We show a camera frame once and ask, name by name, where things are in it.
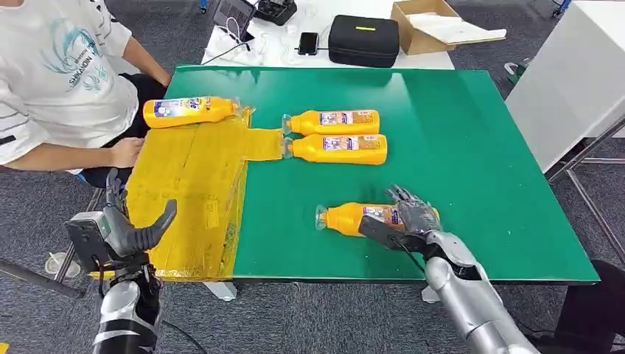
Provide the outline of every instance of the yellow foam mat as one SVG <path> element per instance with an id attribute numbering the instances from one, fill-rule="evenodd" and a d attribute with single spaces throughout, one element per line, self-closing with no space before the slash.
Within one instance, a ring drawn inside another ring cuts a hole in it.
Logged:
<path id="1" fill-rule="evenodd" d="M 245 196 L 247 162 L 280 159 L 282 130 L 250 129 L 240 118 L 151 130 L 127 185 L 130 220 L 148 226 L 168 199 L 178 214 L 149 251 L 169 281 L 230 279 Z"/>

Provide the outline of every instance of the smartphone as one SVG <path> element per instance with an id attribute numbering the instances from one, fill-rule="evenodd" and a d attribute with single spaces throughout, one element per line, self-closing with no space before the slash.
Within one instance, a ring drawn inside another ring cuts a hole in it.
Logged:
<path id="1" fill-rule="evenodd" d="M 314 32 L 303 32 L 299 38 L 299 55 L 317 55 L 319 47 L 319 34 Z"/>

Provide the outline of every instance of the detergent bottle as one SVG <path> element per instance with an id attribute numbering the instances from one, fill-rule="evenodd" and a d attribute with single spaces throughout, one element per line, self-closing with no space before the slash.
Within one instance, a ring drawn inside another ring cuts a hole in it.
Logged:
<path id="1" fill-rule="evenodd" d="M 377 134 L 380 114 L 372 109 L 359 111 L 305 111 L 298 116 L 282 117 L 284 134 Z"/>
<path id="2" fill-rule="evenodd" d="M 237 100 L 221 97 L 191 97 L 150 100 L 143 106 L 143 117 L 151 128 L 168 128 L 200 122 L 219 122 L 237 114 Z"/>
<path id="3" fill-rule="evenodd" d="M 324 136 L 309 135 L 302 139 L 284 138 L 282 156 L 293 156 L 310 162 L 338 164 L 383 164 L 386 161 L 386 137 L 383 135 Z"/>
<path id="4" fill-rule="evenodd" d="M 432 209 L 436 218 L 439 219 L 439 211 Z M 317 206 L 315 211 L 315 228 L 317 230 L 325 228 L 334 229 L 343 235 L 362 237 L 358 232 L 358 227 L 364 215 L 376 218 L 395 229 L 404 229 L 404 223 L 399 217 L 399 212 L 395 205 L 360 204 L 354 202 L 345 203 L 335 208 Z"/>

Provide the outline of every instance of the robotic arm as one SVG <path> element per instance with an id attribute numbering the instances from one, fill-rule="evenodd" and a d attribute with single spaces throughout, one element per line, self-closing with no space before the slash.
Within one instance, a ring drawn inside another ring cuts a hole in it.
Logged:
<path id="1" fill-rule="evenodd" d="M 389 249 L 419 252 L 425 261 L 425 301 L 441 301 L 473 353 L 539 353 L 504 308 L 486 271 L 462 240 L 441 231 L 433 208 L 393 186 L 405 231 L 363 217 L 359 232 Z"/>
<path id="2" fill-rule="evenodd" d="M 170 200 L 149 227 L 136 229 L 128 220 L 125 192 L 117 170 L 106 181 L 106 205 L 101 212 L 81 212 L 66 222 L 69 237 L 86 271 L 100 272 L 100 308 L 94 353 L 152 353 L 161 313 L 161 281 L 145 253 L 161 240 L 176 215 Z M 114 271 L 104 296 L 102 277 Z"/>

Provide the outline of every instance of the green table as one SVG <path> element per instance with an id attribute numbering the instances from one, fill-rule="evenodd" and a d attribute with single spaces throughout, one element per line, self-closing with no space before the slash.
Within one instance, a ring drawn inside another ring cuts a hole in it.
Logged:
<path id="1" fill-rule="evenodd" d="M 167 97 L 239 97 L 255 128 L 284 113 L 374 108 L 381 166 L 250 162 L 234 278 L 422 280 L 404 254 L 314 227 L 315 207 L 390 202 L 391 183 L 434 205 L 493 280 L 598 276 L 487 72 L 181 66 Z"/>

